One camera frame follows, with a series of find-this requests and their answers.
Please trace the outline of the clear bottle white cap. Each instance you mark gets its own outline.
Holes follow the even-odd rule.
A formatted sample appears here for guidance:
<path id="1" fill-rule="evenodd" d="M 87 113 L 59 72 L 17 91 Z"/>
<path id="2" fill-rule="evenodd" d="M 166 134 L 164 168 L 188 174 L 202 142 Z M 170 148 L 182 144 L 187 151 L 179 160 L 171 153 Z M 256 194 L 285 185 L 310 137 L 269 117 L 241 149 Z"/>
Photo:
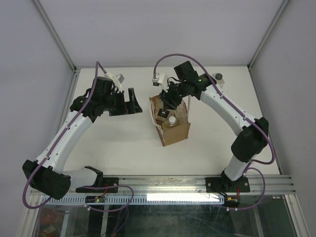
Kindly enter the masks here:
<path id="1" fill-rule="evenodd" d="M 178 126 L 179 124 L 180 124 L 180 121 L 178 118 L 176 118 L 175 116 L 170 116 L 168 119 L 166 119 L 163 122 L 162 127 L 164 130 L 168 130 L 168 129 L 172 129 Z"/>

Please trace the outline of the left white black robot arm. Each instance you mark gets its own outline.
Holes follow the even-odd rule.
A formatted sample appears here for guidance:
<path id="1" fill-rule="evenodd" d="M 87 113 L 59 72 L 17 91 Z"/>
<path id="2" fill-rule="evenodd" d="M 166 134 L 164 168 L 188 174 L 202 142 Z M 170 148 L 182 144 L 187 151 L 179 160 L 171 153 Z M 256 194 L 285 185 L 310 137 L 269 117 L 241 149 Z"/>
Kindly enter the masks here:
<path id="1" fill-rule="evenodd" d="M 64 124 L 45 151 L 35 161 L 27 160 L 23 164 L 30 187 L 56 200 L 69 190 L 83 188 L 97 192 L 105 187 L 103 172 L 96 168 L 85 166 L 65 171 L 64 167 L 81 136 L 104 112 L 110 116 L 142 112 L 133 88 L 128 89 L 129 101 L 125 101 L 123 81 L 121 74 L 97 77 L 92 87 L 73 101 Z"/>

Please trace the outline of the clear square bottle dark cap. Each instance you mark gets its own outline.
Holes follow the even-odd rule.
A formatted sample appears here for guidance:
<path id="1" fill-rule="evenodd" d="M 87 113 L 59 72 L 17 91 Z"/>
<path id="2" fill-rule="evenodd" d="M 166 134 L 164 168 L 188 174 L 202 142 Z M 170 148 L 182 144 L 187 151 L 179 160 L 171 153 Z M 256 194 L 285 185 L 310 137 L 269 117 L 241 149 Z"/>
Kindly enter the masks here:
<path id="1" fill-rule="evenodd" d="M 217 85 L 220 87 L 220 88 L 223 88 L 224 87 L 224 77 L 221 73 L 214 73 L 212 74 L 212 77 L 215 79 Z"/>

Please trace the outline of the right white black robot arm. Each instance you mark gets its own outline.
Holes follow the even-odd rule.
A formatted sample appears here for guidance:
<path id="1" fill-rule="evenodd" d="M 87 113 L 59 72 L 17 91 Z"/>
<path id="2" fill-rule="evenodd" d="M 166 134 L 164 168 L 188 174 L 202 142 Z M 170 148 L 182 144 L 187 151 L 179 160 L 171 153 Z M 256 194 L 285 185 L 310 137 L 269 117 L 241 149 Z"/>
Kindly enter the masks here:
<path id="1" fill-rule="evenodd" d="M 189 61 L 174 68 L 177 79 L 171 82 L 165 74 L 154 73 L 153 84 L 161 85 L 159 95 L 167 109 L 177 109 L 184 97 L 193 96 L 212 108 L 232 129 L 236 139 L 231 145 L 232 158 L 220 179 L 211 184 L 214 191 L 228 192 L 242 185 L 242 177 L 254 158 L 268 144 L 269 123 L 248 115 L 233 104 L 205 72 L 199 75 Z"/>

